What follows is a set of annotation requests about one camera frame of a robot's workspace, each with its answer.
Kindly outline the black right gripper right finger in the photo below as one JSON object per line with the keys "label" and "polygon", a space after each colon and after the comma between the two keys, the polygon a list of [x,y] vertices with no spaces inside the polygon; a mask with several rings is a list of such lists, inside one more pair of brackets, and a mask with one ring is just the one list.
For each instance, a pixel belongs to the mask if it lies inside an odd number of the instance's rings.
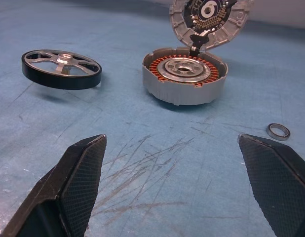
{"label": "black right gripper right finger", "polygon": [[305,161],[289,146],[241,134],[253,195],[276,237],[305,237]]}

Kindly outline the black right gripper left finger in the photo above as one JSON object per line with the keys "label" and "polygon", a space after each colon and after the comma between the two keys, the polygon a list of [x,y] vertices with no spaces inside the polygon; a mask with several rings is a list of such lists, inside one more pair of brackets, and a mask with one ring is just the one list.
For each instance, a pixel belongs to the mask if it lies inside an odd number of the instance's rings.
{"label": "black right gripper left finger", "polygon": [[96,135],[69,146],[35,184],[0,237],[84,237],[106,145],[106,135]]}

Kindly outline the black ring silver spoke rotor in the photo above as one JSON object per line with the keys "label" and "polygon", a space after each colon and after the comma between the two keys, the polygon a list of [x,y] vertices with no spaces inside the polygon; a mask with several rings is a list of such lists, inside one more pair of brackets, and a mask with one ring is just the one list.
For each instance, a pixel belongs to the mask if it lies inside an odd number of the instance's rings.
{"label": "black ring silver spoke rotor", "polygon": [[[39,63],[53,63],[55,70],[40,69]],[[101,82],[102,67],[86,56],[53,49],[38,49],[21,57],[23,75],[43,86],[64,90],[84,90],[96,87]]]}

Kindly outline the grey motor housing copper windings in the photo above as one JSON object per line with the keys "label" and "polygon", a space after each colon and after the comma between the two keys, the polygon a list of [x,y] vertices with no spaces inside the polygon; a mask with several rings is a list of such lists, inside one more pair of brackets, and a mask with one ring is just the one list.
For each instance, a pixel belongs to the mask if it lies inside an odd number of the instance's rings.
{"label": "grey motor housing copper windings", "polygon": [[142,62],[143,85],[159,100],[174,105],[201,105],[222,92],[228,66],[207,52],[190,56],[189,48],[160,48]]}

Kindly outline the grey motor cover circuit board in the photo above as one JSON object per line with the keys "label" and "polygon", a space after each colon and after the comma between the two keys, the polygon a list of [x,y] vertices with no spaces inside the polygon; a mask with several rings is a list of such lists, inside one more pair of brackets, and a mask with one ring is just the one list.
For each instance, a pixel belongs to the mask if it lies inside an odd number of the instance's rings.
{"label": "grey motor cover circuit board", "polygon": [[254,0],[173,0],[170,22],[190,51],[207,51],[234,39],[244,27]]}

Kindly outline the blue plastic table cover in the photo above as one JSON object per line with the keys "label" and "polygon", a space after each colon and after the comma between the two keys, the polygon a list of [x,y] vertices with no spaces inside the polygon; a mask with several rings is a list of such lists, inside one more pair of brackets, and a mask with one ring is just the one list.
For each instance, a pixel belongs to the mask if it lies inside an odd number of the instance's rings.
{"label": "blue plastic table cover", "polygon": [[[279,123],[305,160],[305,30],[248,21],[211,50],[228,65],[199,106],[155,99],[142,60],[178,47],[166,0],[0,0],[0,234],[75,142],[107,136],[85,237],[276,237],[257,204],[239,134]],[[97,61],[101,84],[58,90],[22,74],[35,49]]]}

